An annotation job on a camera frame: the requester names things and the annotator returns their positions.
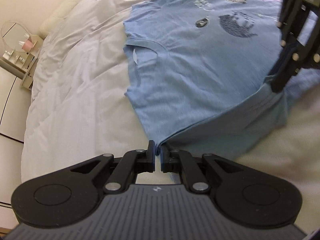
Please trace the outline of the light blue t-shirt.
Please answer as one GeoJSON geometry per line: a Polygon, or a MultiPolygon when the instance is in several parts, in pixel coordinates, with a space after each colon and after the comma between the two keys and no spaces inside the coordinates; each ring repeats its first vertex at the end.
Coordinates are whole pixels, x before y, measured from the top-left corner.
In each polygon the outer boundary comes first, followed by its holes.
{"type": "Polygon", "coordinates": [[[149,0],[124,22],[127,97],[158,148],[234,160],[283,126],[319,84],[304,69],[271,90],[281,0],[149,0]]]}

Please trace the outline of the white bed duvet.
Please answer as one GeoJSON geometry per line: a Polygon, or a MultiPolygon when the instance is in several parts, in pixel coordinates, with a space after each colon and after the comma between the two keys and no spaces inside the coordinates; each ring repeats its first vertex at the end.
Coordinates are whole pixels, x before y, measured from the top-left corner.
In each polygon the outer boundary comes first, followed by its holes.
{"type": "MultiPolygon", "coordinates": [[[[150,140],[133,109],[124,22],[149,0],[82,0],[45,39],[34,76],[22,180],[150,140]]],[[[300,187],[319,184],[319,84],[240,163],[300,187]]]]}

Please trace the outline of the white sliding wardrobe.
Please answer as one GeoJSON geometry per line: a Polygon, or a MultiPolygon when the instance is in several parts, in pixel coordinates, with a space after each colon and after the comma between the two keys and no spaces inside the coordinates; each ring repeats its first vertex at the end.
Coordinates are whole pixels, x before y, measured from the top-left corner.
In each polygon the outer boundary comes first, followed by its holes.
{"type": "Polygon", "coordinates": [[[1,68],[1,228],[18,222],[11,208],[11,195],[21,184],[21,157],[30,92],[21,79],[1,68]]]}

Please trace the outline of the bedside shelf with toiletries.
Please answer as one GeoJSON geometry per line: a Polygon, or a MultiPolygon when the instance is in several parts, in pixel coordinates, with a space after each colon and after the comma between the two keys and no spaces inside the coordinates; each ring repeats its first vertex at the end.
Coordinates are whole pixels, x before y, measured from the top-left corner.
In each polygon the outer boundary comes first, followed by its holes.
{"type": "Polygon", "coordinates": [[[33,47],[29,53],[25,51],[6,50],[2,56],[4,62],[3,68],[21,79],[21,86],[28,90],[32,89],[33,77],[43,45],[43,39],[39,37],[39,35],[31,35],[30,39],[33,47]]]}

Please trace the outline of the round mirror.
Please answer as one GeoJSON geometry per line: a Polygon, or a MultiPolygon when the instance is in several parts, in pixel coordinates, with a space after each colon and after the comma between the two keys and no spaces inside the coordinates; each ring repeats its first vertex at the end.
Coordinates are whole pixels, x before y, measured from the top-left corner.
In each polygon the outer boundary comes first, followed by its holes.
{"type": "Polygon", "coordinates": [[[1,27],[1,38],[6,50],[23,52],[22,46],[30,35],[28,29],[16,21],[4,22],[1,27]]]}

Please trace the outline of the white pillow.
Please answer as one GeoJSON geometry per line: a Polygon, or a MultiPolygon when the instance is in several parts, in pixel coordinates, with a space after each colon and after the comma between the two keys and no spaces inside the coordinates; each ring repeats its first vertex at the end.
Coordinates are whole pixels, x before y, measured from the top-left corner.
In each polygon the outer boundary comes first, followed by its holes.
{"type": "Polygon", "coordinates": [[[81,0],[63,0],[53,13],[39,27],[39,36],[45,39],[59,25],[81,0]]]}

